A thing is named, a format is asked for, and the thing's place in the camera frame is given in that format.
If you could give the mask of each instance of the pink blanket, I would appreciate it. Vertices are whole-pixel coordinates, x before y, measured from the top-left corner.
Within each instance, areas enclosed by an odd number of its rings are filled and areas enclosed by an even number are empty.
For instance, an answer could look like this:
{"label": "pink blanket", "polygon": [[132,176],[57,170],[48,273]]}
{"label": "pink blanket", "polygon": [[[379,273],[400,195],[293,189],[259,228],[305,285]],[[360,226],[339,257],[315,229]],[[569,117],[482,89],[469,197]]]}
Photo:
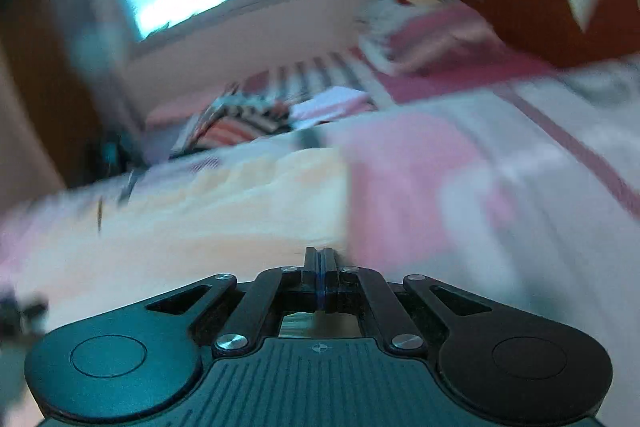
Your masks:
{"label": "pink blanket", "polygon": [[[366,60],[358,53],[361,60]],[[453,92],[477,89],[478,87],[501,84],[528,76],[543,76],[555,69],[539,58],[514,50],[507,51],[498,62],[485,64],[460,64],[460,67],[439,73],[428,71],[399,76],[375,72],[380,84],[398,104],[415,100],[427,100]]]}
{"label": "pink blanket", "polygon": [[[351,168],[352,263],[386,273],[450,250],[442,199],[459,172],[486,163],[473,142],[446,120],[419,111],[363,121],[346,132],[327,130]],[[497,184],[476,197],[492,225],[510,219],[511,206]]]}

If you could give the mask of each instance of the red stripe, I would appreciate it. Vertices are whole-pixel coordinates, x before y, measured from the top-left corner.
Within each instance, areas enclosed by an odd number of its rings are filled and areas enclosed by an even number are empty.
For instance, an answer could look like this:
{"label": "red stripe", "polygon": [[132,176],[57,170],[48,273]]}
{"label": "red stripe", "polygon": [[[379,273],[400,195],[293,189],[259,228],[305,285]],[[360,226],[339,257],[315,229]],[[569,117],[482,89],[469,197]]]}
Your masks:
{"label": "red stripe", "polygon": [[198,147],[201,147],[201,148],[204,148],[204,149],[214,149],[214,148],[217,148],[217,147],[232,146],[233,144],[232,143],[231,144],[230,143],[226,143],[226,142],[220,142],[218,136],[203,136],[202,138],[200,138],[198,140],[196,145]]}
{"label": "red stripe", "polygon": [[215,127],[238,136],[239,141],[251,142],[262,136],[261,134],[256,136],[256,134],[251,133],[247,130],[244,124],[237,120],[233,120],[232,118],[223,118]]}
{"label": "red stripe", "polygon": [[537,107],[524,100],[511,86],[500,86],[494,93],[511,103],[529,120],[537,124],[553,140],[567,150],[578,162],[587,167],[609,193],[636,219],[640,218],[640,195],[630,187],[616,170],[600,155],[565,131]]}
{"label": "red stripe", "polygon": [[351,55],[353,55],[354,57],[356,57],[358,60],[365,60],[364,55],[362,54],[362,52],[360,51],[360,48],[357,46],[354,46],[353,48],[349,48],[349,52]]}
{"label": "red stripe", "polygon": [[227,136],[226,133],[218,132],[217,124],[210,127],[209,130],[198,140],[198,145],[207,146],[212,142],[220,143],[222,145],[236,145],[236,140]]}
{"label": "red stripe", "polygon": [[244,81],[244,92],[259,93],[264,92],[269,84],[269,71],[261,71],[253,74]]}

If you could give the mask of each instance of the pillow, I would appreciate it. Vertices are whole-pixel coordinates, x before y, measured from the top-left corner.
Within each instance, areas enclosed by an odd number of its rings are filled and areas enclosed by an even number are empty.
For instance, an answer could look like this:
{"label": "pillow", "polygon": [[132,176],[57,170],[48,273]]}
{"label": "pillow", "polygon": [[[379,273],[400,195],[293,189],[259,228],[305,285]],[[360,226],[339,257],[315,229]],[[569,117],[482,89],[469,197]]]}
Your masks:
{"label": "pillow", "polygon": [[185,124],[171,150],[179,156],[195,148],[213,148],[290,131],[289,106],[258,95],[233,92],[215,99]]}
{"label": "pillow", "polygon": [[358,30],[383,43],[408,21],[428,13],[431,7],[439,4],[439,0],[421,6],[401,4],[398,0],[371,0],[356,15]]}
{"label": "pillow", "polygon": [[382,73],[446,71],[492,62],[507,50],[487,20],[460,1],[420,8],[360,35],[361,51]]}

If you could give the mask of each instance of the ridged black surface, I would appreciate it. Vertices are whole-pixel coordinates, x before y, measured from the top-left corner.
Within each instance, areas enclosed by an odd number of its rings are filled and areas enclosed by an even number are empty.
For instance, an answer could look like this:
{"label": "ridged black surface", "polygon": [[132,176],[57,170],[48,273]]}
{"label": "ridged black surface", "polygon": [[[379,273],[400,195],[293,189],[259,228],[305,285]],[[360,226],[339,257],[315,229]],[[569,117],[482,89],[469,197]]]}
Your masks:
{"label": "ridged black surface", "polygon": [[[62,425],[46,420],[43,425]],[[145,427],[488,427],[452,402],[417,360],[372,339],[266,339],[257,353],[217,361],[199,388]],[[575,427],[598,425],[583,420]]]}

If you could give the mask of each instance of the bed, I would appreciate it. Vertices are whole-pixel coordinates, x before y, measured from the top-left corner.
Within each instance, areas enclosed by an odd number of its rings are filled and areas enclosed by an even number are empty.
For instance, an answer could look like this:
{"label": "bed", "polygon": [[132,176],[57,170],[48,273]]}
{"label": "bed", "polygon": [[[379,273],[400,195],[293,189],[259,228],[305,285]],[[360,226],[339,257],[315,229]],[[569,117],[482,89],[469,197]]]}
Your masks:
{"label": "bed", "polygon": [[[267,267],[302,263],[305,246],[334,247],[387,280],[426,273],[586,331],[614,364],[599,418],[635,425],[638,1],[599,0],[586,31],[568,0],[466,1],[507,44],[565,69],[498,85],[486,71],[473,86],[482,89],[429,100],[405,93],[402,105],[320,126],[324,150],[306,150],[292,132],[160,164],[122,210],[128,176],[23,206],[2,223],[0,280],[21,298],[48,295],[50,329],[214,272],[250,280]],[[402,96],[399,81],[373,80]],[[421,89],[445,94],[440,82]],[[289,204],[265,187],[292,194]],[[235,220],[231,232],[205,238],[215,248],[196,233],[183,233],[179,247],[171,241],[168,212],[185,227],[194,219],[209,226],[220,215],[209,210],[226,212],[214,208],[221,194]],[[101,230],[99,201],[107,209]],[[242,208],[260,213],[242,221]],[[300,215],[274,239],[265,230],[294,219],[284,208]],[[335,211],[334,219],[318,208]],[[144,227],[136,227],[140,216]],[[153,248],[141,247],[156,234]],[[39,414],[23,388],[7,424],[34,425]]]}
{"label": "bed", "polygon": [[[464,64],[436,73],[392,75],[379,72],[355,46],[277,65],[235,82],[234,87],[267,100],[295,104],[331,87],[345,86],[367,93],[373,110],[386,110],[553,69],[548,62],[531,54],[507,48],[499,57],[485,63]],[[147,128],[142,138],[146,161],[156,165],[175,157],[185,129],[223,89],[221,86],[187,94],[153,110],[146,119]]]}

